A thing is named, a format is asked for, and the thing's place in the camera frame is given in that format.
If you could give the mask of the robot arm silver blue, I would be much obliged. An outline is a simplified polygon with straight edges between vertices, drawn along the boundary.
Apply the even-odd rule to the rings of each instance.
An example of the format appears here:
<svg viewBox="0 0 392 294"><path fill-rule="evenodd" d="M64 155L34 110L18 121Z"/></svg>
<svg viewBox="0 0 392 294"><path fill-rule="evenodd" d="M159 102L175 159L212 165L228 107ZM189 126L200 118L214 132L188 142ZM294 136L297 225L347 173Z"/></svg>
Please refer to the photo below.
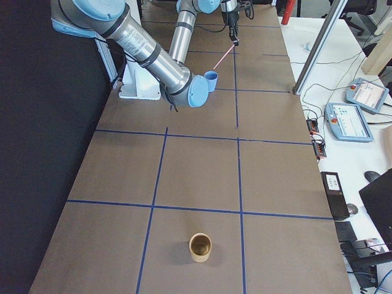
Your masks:
<svg viewBox="0 0 392 294"><path fill-rule="evenodd" d="M159 82L164 97L174 107L201 107L216 88L217 73L194 75L183 65L198 14L220 8L225 25L230 28L230 39L238 45L238 1L178 1L178 20L169 52L137 23L125 1L51 1L50 4L56 31L82 37L98 34L114 40Z"/></svg>

